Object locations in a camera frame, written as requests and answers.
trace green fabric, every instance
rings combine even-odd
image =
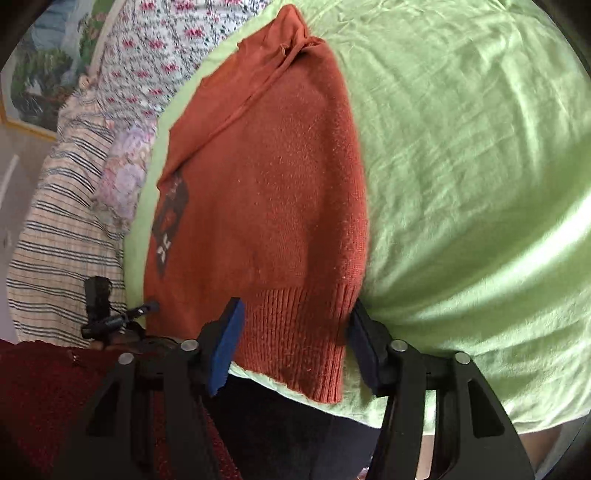
[[[125,243],[130,306],[168,130],[201,78],[284,3],[221,44],[164,112]],[[295,4],[333,49],[359,130],[370,315],[424,352],[468,352],[521,433],[589,411],[591,82],[567,41],[530,0]],[[343,401],[316,406],[377,427],[384,405],[349,354]],[[433,412],[430,396],[428,433]]]

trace plaid fabric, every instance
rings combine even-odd
[[[7,275],[8,304],[19,341],[86,346],[84,280],[111,279],[111,303],[125,309],[123,236],[100,223],[91,198],[113,132],[82,77],[60,111],[58,141],[45,159]]]

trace painting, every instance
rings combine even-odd
[[[115,0],[54,0],[29,28],[0,74],[2,117],[46,136],[92,61]]]

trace metal bolt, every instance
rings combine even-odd
[[[181,349],[184,350],[185,352],[192,352],[194,350],[197,350],[197,348],[199,347],[199,343],[197,340],[185,340],[183,343],[181,343]]]
[[[462,365],[467,365],[470,363],[470,355],[464,352],[458,352],[455,355],[456,362]]]
[[[404,340],[392,340],[390,348],[395,352],[406,352],[408,350],[408,343]]]
[[[121,365],[129,365],[131,362],[134,361],[134,354],[125,352],[119,355],[119,363]]]

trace dark trousers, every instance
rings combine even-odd
[[[205,405],[243,480],[354,480],[379,435],[231,375]]]

